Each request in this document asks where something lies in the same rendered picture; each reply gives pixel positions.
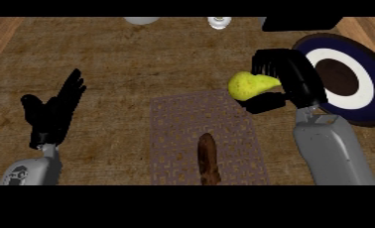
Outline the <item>white round cup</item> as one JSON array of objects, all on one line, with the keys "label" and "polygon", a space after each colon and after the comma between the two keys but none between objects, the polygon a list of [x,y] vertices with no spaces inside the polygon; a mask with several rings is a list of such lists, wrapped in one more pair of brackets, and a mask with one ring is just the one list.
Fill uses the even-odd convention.
[{"label": "white round cup", "polygon": [[210,17],[208,23],[216,30],[223,30],[232,22],[230,17]]}]

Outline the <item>brown elongated sweet potato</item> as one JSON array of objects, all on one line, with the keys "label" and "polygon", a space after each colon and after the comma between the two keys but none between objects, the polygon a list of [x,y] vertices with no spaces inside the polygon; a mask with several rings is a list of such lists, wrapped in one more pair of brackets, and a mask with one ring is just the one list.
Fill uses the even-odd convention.
[{"label": "brown elongated sweet potato", "polygon": [[217,165],[217,145],[210,133],[205,133],[198,141],[198,167],[201,183],[217,185],[222,182],[222,176]]}]

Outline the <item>purple patterned placemat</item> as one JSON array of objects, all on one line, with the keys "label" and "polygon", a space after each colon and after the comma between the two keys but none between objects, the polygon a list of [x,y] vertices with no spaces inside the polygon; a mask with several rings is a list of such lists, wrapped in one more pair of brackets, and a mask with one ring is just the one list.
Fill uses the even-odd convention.
[{"label": "purple patterned placemat", "polygon": [[270,182],[253,117],[225,89],[151,100],[154,185]]}]

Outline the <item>pale grey round bowl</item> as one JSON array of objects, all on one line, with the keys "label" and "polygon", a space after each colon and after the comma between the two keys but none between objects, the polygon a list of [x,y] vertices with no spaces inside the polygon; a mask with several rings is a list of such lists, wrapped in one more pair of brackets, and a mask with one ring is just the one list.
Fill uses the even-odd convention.
[{"label": "pale grey round bowl", "polygon": [[160,17],[123,17],[132,25],[148,25],[154,23]]}]

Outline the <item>yellow pear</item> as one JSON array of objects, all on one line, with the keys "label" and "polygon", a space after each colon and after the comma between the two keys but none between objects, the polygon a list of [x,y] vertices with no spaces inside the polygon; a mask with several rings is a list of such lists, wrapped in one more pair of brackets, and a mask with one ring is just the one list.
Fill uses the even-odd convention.
[{"label": "yellow pear", "polygon": [[247,101],[281,85],[282,83],[275,77],[239,71],[229,80],[227,90],[236,100]]}]

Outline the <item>black flat appliance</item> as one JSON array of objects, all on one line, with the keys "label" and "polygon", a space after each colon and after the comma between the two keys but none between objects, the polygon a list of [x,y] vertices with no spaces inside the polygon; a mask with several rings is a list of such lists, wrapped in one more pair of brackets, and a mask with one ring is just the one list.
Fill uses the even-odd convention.
[{"label": "black flat appliance", "polygon": [[331,30],[341,21],[341,17],[261,17],[264,32]]}]

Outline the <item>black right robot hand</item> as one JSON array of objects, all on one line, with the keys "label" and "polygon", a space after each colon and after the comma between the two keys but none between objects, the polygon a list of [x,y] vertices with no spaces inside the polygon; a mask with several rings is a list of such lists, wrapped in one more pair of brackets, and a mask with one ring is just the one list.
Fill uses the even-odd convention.
[{"label": "black right robot hand", "polygon": [[298,50],[263,49],[253,56],[251,74],[270,76],[281,81],[284,92],[264,92],[247,101],[239,101],[253,114],[285,107],[289,101],[295,108],[328,102],[323,83],[315,67]]}]

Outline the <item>blue white brown plate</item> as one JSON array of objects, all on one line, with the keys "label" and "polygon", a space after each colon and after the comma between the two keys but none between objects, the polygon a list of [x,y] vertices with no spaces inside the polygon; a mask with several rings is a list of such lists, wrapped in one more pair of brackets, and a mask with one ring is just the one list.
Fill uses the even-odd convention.
[{"label": "blue white brown plate", "polygon": [[375,127],[375,52],[328,33],[307,35],[292,48],[306,55],[323,83],[328,102],[319,108],[353,125]]}]

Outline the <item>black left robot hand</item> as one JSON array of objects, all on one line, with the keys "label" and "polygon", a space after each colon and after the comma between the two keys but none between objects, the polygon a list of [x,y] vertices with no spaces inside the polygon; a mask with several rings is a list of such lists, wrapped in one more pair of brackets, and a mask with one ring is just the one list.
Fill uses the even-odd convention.
[{"label": "black left robot hand", "polygon": [[38,150],[46,144],[59,145],[67,138],[74,112],[87,90],[81,71],[75,68],[56,96],[47,102],[25,94],[21,103],[25,120],[33,126],[30,147]]}]

